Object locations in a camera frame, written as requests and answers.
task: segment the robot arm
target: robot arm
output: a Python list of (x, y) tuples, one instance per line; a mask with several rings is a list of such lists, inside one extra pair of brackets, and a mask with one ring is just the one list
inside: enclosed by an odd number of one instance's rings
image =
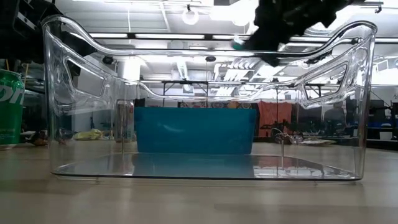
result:
[(294, 35), (321, 22), (328, 27), (336, 12), (365, 0), (259, 0), (254, 25), (258, 30), (245, 42), (249, 50), (278, 50), (280, 43), (286, 44)]

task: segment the transparent storage container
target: transparent storage container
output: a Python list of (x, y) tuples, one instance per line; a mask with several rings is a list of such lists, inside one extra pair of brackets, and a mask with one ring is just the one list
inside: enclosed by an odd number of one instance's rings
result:
[(348, 24), (306, 52), (117, 49), (67, 17), (49, 17), (43, 28), (53, 174), (363, 178), (370, 22)]

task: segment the wooden table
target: wooden table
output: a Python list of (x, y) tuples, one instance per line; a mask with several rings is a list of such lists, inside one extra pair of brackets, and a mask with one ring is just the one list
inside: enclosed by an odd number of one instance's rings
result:
[(398, 153), (369, 149), (351, 184), (62, 180), (45, 147), (0, 151), (1, 223), (398, 223)]

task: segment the ceiling pipe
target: ceiling pipe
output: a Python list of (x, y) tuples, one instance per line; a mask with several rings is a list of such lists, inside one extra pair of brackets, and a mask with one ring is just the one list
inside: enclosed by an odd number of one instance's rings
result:
[[(180, 74), (180, 78), (182, 80), (188, 80), (188, 78), (189, 78), (188, 77), (188, 67), (187, 67), (187, 63), (184, 61), (183, 58), (180, 58), (180, 60), (177, 60), (177, 69), (178, 69), (178, 73)], [(182, 88), (187, 93), (193, 93), (192, 85), (183, 85)]]
[(171, 32), (169, 20), (167, 19), (167, 16), (166, 16), (166, 10), (164, 9), (164, 3), (160, 2), (159, 7), (160, 7), (160, 11), (162, 11), (163, 20), (164, 20), (164, 23), (166, 24), (167, 32)]

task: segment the orange object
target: orange object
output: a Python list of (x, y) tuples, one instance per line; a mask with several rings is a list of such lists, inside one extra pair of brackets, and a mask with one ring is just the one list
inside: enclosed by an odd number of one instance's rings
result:
[(264, 125), (272, 125), (277, 121), (278, 123), (286, 120), (290, 123), (292, 119), (292, 105), (290, 103), (266, 103), (259, 102), (260, 122), (259, 122), (259, 137), (267, 137), (271, 135), (271, 129), (261, 129)]

